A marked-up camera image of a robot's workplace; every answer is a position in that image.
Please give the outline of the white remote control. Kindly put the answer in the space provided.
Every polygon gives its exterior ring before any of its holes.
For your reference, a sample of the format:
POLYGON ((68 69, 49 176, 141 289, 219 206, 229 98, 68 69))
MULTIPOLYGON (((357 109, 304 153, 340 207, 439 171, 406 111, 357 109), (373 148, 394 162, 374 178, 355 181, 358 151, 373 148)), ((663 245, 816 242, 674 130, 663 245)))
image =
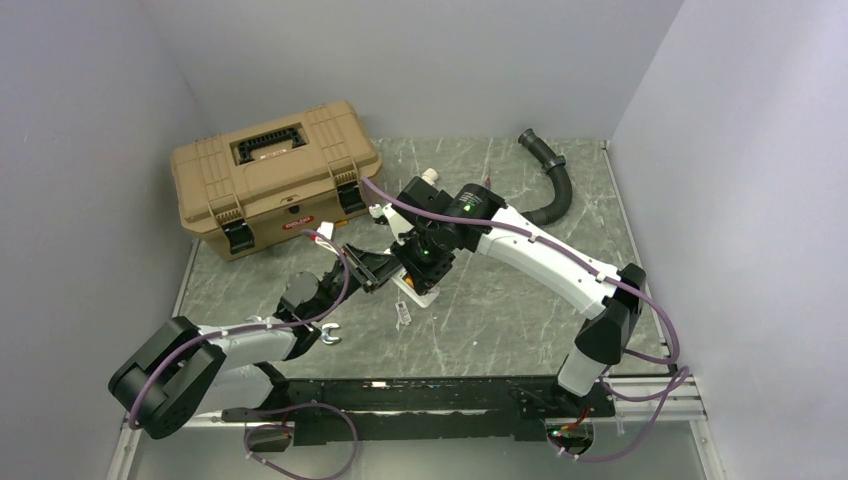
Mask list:
POLYGON ((391 281, 419 307, 429 307, 438 297, 440 293, 439 288, 433 287, 423 293, 415 292, 404 282, 403 277, 406 275, 411 276, 404 268, 401 268, 392 275, 391 281))

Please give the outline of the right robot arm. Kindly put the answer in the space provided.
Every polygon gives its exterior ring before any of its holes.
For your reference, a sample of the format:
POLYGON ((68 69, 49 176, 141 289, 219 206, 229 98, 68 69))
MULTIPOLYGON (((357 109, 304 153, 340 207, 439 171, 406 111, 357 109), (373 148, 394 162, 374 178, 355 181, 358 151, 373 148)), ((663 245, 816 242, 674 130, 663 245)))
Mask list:
POLYGON ((641 267, 617 268, 577 251, 478 184, 450 195, 415 177, 370 213, 390 226, 396 238, 390 251, 406 272, 403 283, 420 297, 451 269, 455 251, 467 250, 523 272, 584 317, 550 391, 560 413, 578 413, 596 380, 621 362, 641 316, 646 283, 641 267))

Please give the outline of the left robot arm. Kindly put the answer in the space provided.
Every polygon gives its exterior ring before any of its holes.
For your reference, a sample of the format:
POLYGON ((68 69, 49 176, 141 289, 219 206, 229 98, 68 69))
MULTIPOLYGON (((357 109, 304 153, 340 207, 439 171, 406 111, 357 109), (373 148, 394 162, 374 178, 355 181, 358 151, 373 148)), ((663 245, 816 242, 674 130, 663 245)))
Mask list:
POLYGON ((176 316, 162 324, 108 382, 129 426, 161 439, 209 411, 246 408, 264 420, 279 417, 288 394, 273 363, 304 355, 322 335, 321 320, 357 291, 383 286, 402 267, 391 254, 350 244, 341 251, 321 277, 291 275, 268 317, 207 326, 176 316))

